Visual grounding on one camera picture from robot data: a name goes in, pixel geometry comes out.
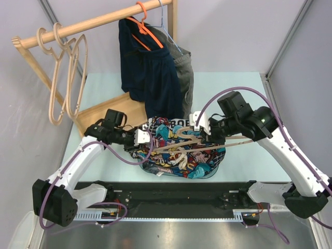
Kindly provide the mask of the colourful comic print shorts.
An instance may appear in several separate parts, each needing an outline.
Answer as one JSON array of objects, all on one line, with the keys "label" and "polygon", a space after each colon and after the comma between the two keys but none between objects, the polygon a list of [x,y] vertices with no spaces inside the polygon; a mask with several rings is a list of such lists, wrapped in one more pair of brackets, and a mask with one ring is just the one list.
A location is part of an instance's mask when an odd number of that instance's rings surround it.
[{"label": "colourful comic print shorts", "polygon": [[[164,117],[153,117],[149,118],[148,128],[153,136],[154,148],[164,147],[172,144],[177,144],[181,142],[190,141],[190,139],[186,139],[178,136],[176,133],[180,128],[189,126],[188,119],[168,119]],[[166,160],[180,160],[184,159],[188,163],[190,160],[195,160],[196,162],[206,162],[209,159],[220,159],[221,157],[225,157],[226,149],[208,149],[203,151],[191,151],[190,149],[199,149],[204,145],[206,146],[214,146],[218,144],[213,143],[198,143],[193,145],[185,145],[183,147],[179,147],[178,150],[181,149],[181,153],[179,151],[175,151],[174,153],[156,153],[152,152],[148,159],[156,160],[156,159],[166,159]]]}]

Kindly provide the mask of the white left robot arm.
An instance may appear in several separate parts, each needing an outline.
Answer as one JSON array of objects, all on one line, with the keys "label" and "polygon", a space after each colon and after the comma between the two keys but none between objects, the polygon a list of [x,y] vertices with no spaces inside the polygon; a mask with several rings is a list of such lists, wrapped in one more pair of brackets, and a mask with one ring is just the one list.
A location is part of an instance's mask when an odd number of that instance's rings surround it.
[{"label": "white left robot arm", "polygon": [[32,186],[33,211],[39,217],[41,228],[48,229],[45,221],[52,225],[68,226],[76,214],[92,205],[107,208],[115,201],[111,188],[97,181],[77,190],[75,187],[90,164],[106,149],[119,160],[125,161],[111,144],[123,145],[131,151],[151,142],[146,124],[124,130],[125,113],[108,109],[104,118],[90,125],[71,157],[46,180],[37,179]]}]

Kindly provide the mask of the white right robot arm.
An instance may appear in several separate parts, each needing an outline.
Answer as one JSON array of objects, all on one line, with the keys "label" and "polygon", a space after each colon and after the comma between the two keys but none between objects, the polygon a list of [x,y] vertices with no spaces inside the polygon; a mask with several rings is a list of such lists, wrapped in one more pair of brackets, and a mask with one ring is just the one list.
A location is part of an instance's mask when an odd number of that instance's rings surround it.
[{"label": "white right robot arm", "polygon": [[331,197],[331,178],[291,139],[270,103],[252,110],[239,90],[240,87],[229,88],[212,97],[217,100],[224,118],[208,118],[201,110],[193,114],[194,130],[201,131],[204,139],[213,143],[242,134],[264,148],[291,179],[283,185],[249,181],[239,191],[240,204],[245,208],[261,202],[283,205],[300,218],[320,212]]}]

